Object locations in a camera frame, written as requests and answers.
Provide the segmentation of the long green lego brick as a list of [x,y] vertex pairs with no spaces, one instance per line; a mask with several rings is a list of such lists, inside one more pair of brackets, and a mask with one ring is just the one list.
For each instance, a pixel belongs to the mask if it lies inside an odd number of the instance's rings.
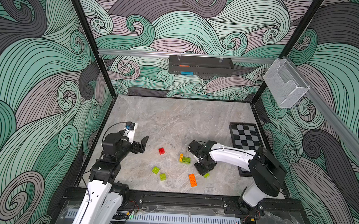
[[191,158],[183,156],[182,159],[181,159],[181,163],[190,164],[191,163]]

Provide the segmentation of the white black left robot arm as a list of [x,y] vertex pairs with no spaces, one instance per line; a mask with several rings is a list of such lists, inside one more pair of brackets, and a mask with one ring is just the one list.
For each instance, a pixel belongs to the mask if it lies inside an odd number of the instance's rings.
[[[149,136],[141,142],[133,140],[133,131],[119,131],[106,135],[102,142],[101,158],[90,169],[86,193],[72,224],[124,224],[137,207],[130,199],[129,186],[116,182],[121,161],[129,153],[143,153]],[[120,210],[133,202],[130,211]]]

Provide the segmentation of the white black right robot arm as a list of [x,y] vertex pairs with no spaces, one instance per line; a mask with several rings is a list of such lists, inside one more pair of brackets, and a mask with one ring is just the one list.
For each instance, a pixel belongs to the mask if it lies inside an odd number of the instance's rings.
[[228,163],[250,173],[254,183],[243,191],[237,206],[241,214],[258,215],[258,204],[266,197],[277,197],[286,177],[286,170],[267,149],[238,149],[224,146],[215,141],[201,144],[193,141],[188,151],[197,160],[195,168],[204,176],[214,169],[218,162]]

